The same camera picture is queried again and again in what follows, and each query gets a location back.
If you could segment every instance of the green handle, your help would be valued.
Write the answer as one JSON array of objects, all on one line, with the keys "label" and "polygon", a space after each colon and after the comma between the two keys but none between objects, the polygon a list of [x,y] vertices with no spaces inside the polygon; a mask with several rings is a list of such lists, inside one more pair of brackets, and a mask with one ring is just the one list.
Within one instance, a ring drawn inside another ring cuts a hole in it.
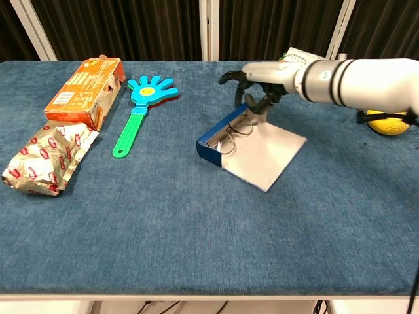
[{"label": "green handle", "polygon": [[144,117],[144,114],[131,114],[112,151],[115,158],[124,158],[130,153]]}]

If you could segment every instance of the yellow smiley face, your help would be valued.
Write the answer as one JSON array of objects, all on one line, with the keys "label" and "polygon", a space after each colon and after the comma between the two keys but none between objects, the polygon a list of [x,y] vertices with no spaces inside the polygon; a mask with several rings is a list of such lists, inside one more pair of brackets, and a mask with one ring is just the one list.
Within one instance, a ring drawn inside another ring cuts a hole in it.
[{"label": "yellow smiley face", "polygon": [[144,87],[139,91],[141,96],[150,96],[155,93],[155,89],[153,87]]}]

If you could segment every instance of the hand clapper toy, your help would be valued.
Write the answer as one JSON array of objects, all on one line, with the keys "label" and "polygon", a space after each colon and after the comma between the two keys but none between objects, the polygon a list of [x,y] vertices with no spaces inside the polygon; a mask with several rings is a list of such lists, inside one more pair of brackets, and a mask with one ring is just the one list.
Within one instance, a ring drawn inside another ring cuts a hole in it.
[{"label": "hand clapper toy", "polygon": [[135,80],[128,81],[128,87],[132,90],[131,101],[136,106],[131,110],[131,116],[112,151],[115,158],[124,158],[129,154],[147,116],[148,107],[156,107],[169,98],[179,95],[179,90],[172,87],[174,83],[172,78],[165,78],[162,82],[160,79],[161,77],[156,75],[151,78],[150,83],[146,76],[139,78],[139,84]]}]

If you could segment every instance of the black curtain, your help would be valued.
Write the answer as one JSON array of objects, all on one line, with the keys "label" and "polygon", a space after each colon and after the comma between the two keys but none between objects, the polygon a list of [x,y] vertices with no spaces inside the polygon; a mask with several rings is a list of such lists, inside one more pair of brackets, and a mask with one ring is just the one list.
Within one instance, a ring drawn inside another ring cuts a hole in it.
[{"label": "black curtain", "polygon": [[339,52],[348,58],[419,59],[418,0],[358,0]]},{"label": "black curtain", "polygon": [[202,60],[199,0],[34,0],[59,60]]},{"label": "black curtain", "polygon": [[39,60],[9,0],[0,1],[0,61]]},{"label": "black curtain", "polygon": [[220,60],[325,56],[343,0],[220,0]]}]

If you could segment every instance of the eyeglasses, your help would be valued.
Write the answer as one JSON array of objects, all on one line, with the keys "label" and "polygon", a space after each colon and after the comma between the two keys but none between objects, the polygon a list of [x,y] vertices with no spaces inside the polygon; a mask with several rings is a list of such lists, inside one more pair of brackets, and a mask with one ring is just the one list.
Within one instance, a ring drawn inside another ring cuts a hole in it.
[{"label": "eyeglasses", "polygon": [[231,154],[236,149],[235,137],[247,137],[253,132],[252,122],[247,114],[241,114],[238,118],[228,123],[225,130],[221,130],[218,136],[207,142],[207,145],[214,148],[222,155]]}]

